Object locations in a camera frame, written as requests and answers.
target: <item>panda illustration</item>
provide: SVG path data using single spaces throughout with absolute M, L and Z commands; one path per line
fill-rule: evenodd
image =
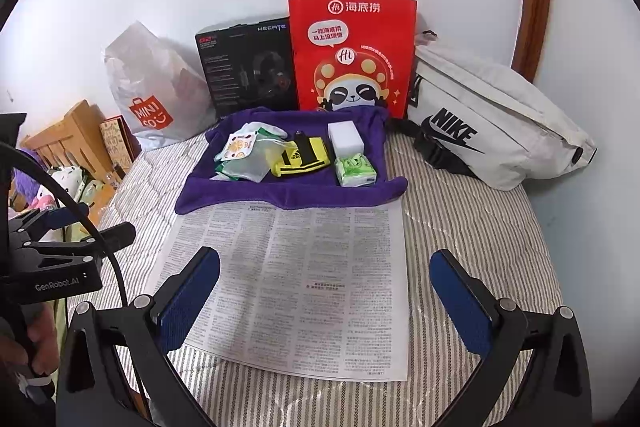
M 319 107 L 327 111 L 355 105 L 386 107 L 388 78 L 385 61 L 377 55 L 342 48 L 316 68 L 314 86 Z

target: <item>quilted mattress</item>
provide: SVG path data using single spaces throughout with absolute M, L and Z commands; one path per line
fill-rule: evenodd
M 101 228 L 130 221 L 138 231 L 135 243 L 116 254 L 129 299 L 142 292 L 174 222 L 182 184 L 205 148 L 204 135 L 199 135 L 142 153 L 105 210 Z M 525 310 L 548 313 L 561 304 L 558 281 L 522 186 L 500 192 L 479 180 L 436 171 L 415 152 L 411 140 L 400 135 L 388 137 L 386 161 L 389 176 L 409 179 L 402 197 L 410 306 L 408 380 L 315 380 L 253 369 L 190 346 L 169 353 L 187 388 L 218 427 L 432 425 L 478 363 L 429 282 L 429 257 L 440 248 L 452 251 L 495 296 L 508 296 Z M 98 309 L 119 306 L 108 263 L 102 279 L 101 291 L 70 299 L 70 310 L 82 300 Z M 123 356 L 122 362 L 134 387 L 130 360 Z M 526 362 L 521 354 L 490 423 L 506 413 Z

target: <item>purple plush toy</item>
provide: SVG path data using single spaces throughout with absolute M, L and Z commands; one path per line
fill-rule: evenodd
M 29 156 L 34 158 L 36 162 L 43 168 L 46 169 L 44 163 L 40 159 L 40 157 L 29 149 L 20 149 L 23 152 L 26 152 Z M 27 204 L 31 204 L 33 198 L 38 195 L 38 190 L 40 188 L 40 184 L 33 180 L 31 177 L 26 175 L 22 171 L 18 171 L 18 169 L 14 169 L 14 179 L 15 179 L 15 189 L 20 192 L 24 196 L 24 199 L 27 201 Z

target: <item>black headphone box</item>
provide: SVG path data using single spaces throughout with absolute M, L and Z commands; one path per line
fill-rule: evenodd
M 196 45 L 218 116 L 259 106 L 298 108 L 288 17 L 204 28 Z

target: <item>finger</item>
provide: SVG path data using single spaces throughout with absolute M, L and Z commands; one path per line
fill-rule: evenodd
M 29 357 L 20 344 L 0 335 L 0 360 L 5 363 L 24 365 L 29 362 Z
M 27 327 L 27 335 L 34 344 L 47 337 L 56 336 L 56 322 L 53 318 L 53 310 L 48 304 L 44 304 L 40 314 Z
M 36 356 L 31 362 L 31 368 L 37 375 L 50 375 L 60 364 L 58 343 L 55 337 L 47 337 L 37 346 Z

